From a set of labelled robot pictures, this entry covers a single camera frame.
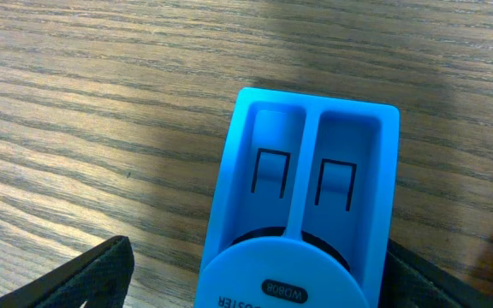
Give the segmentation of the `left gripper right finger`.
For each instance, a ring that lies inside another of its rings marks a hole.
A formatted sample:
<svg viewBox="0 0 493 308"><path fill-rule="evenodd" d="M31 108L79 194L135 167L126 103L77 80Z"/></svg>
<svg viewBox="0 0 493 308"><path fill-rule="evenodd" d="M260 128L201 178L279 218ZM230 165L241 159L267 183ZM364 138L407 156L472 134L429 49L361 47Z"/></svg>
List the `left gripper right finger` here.
<svg viewBox="0 0 493 308"><path fill-rule="evenodd" d="M493 308L493 298L391 240L379 308Z"/></svg>

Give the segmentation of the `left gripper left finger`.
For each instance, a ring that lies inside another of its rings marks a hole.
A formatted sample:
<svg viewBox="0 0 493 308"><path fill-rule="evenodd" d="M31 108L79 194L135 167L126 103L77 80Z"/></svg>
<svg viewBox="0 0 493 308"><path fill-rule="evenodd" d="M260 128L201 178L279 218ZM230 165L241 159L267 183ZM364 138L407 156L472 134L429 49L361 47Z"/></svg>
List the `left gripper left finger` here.
<svg viewBox="0 0 493 308"><path fill-rule="evenodd" d="M129 238L114 236L0 297L0 308L121 308L134 272Z"/></svg>

